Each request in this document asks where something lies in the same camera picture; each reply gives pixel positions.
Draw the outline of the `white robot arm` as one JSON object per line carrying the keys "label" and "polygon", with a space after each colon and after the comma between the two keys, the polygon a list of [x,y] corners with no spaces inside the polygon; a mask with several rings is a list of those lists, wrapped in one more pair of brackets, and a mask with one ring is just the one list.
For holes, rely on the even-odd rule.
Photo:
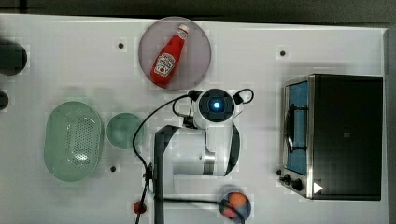
{"label": "white robot arm", "polygon": [[240,137],[233,119],[238,103],[221,89],[189,91],[194,101],[190,128],[166,125],[154,135],[152,150],[154,224],[171,224],[177,200],[175,175],[226,176],[239,157]]}

